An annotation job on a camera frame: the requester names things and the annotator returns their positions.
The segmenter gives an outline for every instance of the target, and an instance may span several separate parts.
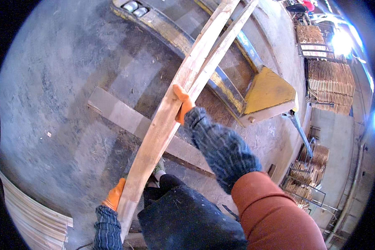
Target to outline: metal pipe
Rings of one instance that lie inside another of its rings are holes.
[[[360,141],[360,146],[358,147],[358,158],[357,158],[357,166],[356,166],[356,169],[355,169],[355,175],[354,175],[354,180],[353,180],[353,183],[351,184],[351,188],[350,188],[350,193],[349,193],[349,196],[347,197],[347,202],[343,208],[343,211],[341,212],[340,214],[340,217],[339,219],[337,220],[336,224],[335,224],[335,227],[333,228],[332,230],[332,233],[330,233],[328,235],[328,237],[326,238],[325,240],[325,245],[328,244],[333,235],[336,233],[336,231],[339,229],[339,226],[340,224],[343,222],[343,219],[346,215],[346,213],[349,211],[350,207],[351,207],[351,204],[354,200],[354,195],[355,195],[355,189],[356,189],[356,186],[357,186],[357,180],[358,180],[358,177],[360,176],[360,169],[361,169],[361,162],[362,162],[362,157],[363,157],[363,152],[364,152],[364,144],[365,142],[367,141],[369,135],[370,135],[370,121],[372,119],[368,119],[368,124],[365,128],[365,132],[361,138],[361,141]]]
[[[337,209],[337,208],[334,208],[334,207],[331,207],[331,206],[328,206],[328,205],[325,205],[325,204],[323,204],[324,206],[327,206],[327,207],[330,207],[330,208],[332,208],[333,210],[336,210],[336,211],[338,211],[339,209]]]
[[[313,157],[313,152],[310,146],[310,143],[307,140],[307,137],[305,136],[305,132],[303,131],[303,128],[300,125],[299,117],[295,114],[293,110],[290,110],[289,112],[283,113],[283,116],[288,117],[293,125],[296,127],[297,131],[299,132],[300,137],[302,138],[305,147],[307,148],[307,152],[310,156],[310,158]]]

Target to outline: hand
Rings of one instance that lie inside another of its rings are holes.
[[[108,192],[107,198],[102,202],[103,205],[117,211],[118,203],[120,202],[120,197],[122,191],[124,190],[125,178],[121,178],[118,184]]]
[[[175,120],[183,126],[183,124],[185,123],[185,114],[192,108],[196,107],[196,105],[194,104],[190,96],[186,93],[184,88],[182,88],[180,85],[174,84],[172,85],[172,88],[175,94],[178,96],[179,100],[182,102],[182,107],[176,115]]]

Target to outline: wooden beam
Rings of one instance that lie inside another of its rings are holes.
[[[150,127],[151,120],[149,118],[146,118],[100,87],[97,87],[91,94],[88,105],[104,118],[140,139],[144,138]],[[177,136],[172,138],[165,152],[214,174],[201,152]]]
[[[216,66],[229,48],[230,43],[235,39],[236,31],[240,31],[239,27],[241,28],[245,22],[237,18],[221,36],[220,41],[210,53],[218,34],[222,31],[238,3],[239,0],[225,0],[218,6],[197,37],[189,56],[182,62],[160,103],[131,166],[118,205],[118,219],[123,229],[121,233],[122,240],[124,240],[129,231],[134,211],[143,193],[147,179],[150,177],[156,163],[179,127],[179,123],[175,122],[175,117],[181,106],[181,102],[174,94],[172,85],[181,85],[190,93],[193,101],[196,100],[210,75],[214,72]],[[246,12],[249,11],[246,10],[245,12],[245,10],[240,15],[242,19],[245,18]]]

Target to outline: wood scrap pile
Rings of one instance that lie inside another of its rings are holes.
[[[21,192],[0,172],[5,205],[18,231],[31,249],[65,250],[72,218],[57,213]]]
[[[305,199],[300,198],[300,197],[298,197],[294,194],[291,194],[286,190],[284,190],[284,193],[296,202],[297,207],[303,209],[304,211],[306,211],[308,209],[308,206],[310,205],[310,203],[308,201],[306,201]]]
[[[311,159],[311,166],[317,171],[323,171],[329,159],[329,148],[315,145],[313,157]]]
[[[298,207],[306,210],[308,208],[308,201],[305,199],[312,199],[311,189],[296,180],[289,179],[287,181],[288,182],[285,185],[285,194],[292,197]]]
[[[293,164],[293,166],[292,166],[292,168],[289,172],[289,175],[292,176],[293,178],[298,179],[302,183],[305,183],[305,184],[310,185],[312,187],[316,187],[319,184],[319,182],[322,180],[322,177],[324,175],[323,169],[322,169],[322,171],[318,171],[318,170],[312,168],[310,173],[302,172],[302,171],[299,171],[299,170],[306,170],[306,169],[305,169],[305,166],[304,166],[303,162],[296,161]]]
[[[317,95],[312,107],[349,115],[355,90],[350,67],[343,63],[308,59],[308,87]]]
[[[325,44],[324,37],[318,26],[303,26],[296,27],[297,42],[310,44]]]

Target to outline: gray knit sleeve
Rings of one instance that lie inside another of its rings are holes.
[[[213,123],[205,109],[194,107],[185,114],[185,128],[201,151],[220,186],[231,193],[235,182],[243,175],[261,171],[259,159],[235,131]]]
[[[121,225],[118,213],[104,205],[96,208],[97,222],[94,224],[96,236],[93,250],[123,250]]]

